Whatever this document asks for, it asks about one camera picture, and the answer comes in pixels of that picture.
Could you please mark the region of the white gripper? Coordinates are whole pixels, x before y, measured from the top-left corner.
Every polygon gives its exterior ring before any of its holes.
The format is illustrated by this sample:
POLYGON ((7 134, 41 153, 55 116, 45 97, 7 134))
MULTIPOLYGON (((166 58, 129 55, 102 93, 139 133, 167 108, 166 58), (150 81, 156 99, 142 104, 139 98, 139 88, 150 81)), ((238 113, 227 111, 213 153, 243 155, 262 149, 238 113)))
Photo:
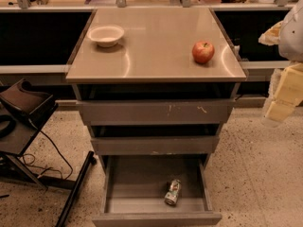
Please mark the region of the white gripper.
MULTIPOLYGON (((287 13, 283 22, 267 29, 258 38, 260 44, 278 44, 279 55, 289 61, 303 61, 303 0, 287 13)), ((303 63, 290 63, 275 69, 271 76, 261 122, 267 127, 279 126, 303 101, 303 63)))

